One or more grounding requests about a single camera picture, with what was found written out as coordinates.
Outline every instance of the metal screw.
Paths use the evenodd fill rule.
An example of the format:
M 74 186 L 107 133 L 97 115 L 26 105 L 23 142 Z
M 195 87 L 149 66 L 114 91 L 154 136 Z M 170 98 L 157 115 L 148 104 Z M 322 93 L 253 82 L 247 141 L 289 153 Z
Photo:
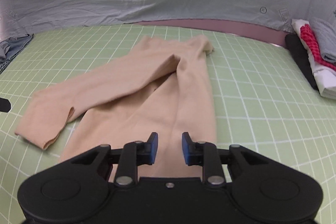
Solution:
M 128 176 L 121 176 L 121 177 L 118 177 L 115 182 L 119 185 L 129 185 L 133 182 L 132 178 L 131 177 L 128 177 Z
M 166 187 L 167 187 L 167 188 L 174 188 L 174 186 L 175 186 L 175 184 L 172 183 L 172 182 L 167 182 L 167 183 L 166 183 Z
M 225 179 L 221 176 L 211 176 L 208 178 L 208 182 L 212 185 L 221 185 L 225 182 Z

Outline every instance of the black object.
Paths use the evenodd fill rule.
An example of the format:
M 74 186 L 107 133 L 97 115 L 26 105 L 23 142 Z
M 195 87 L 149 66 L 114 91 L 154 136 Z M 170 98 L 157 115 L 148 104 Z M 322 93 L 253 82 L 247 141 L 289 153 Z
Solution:
M 314 90 L 319 91 L 313 73 L 311 71 L 307 50 L 302 45 L 298 35 L 297 34 L 286 35 L 285 43 L 287 49 L 291 53 L 293 60 L 303 73 L 304 77 L 306 77 L 308 83 Z
M 0 112 L 9 112 L 11 110 L 11 103 L 9 100 L 0 98 Z
M 187 165 L 200 178 L 137 179 L 137 166 L 154 163 L 158 135 L 147 142 L 93 148 L 25 180 L 17 194 L 27 223 L 52 224 L 313 224 L 323 192 L 311 177 L 240 145 L 229 150 L 194 143 L 187 132 Z M 115 180 L 107 182 L 112 164 Z M 226 164 L 232 182 L 224 178 Z

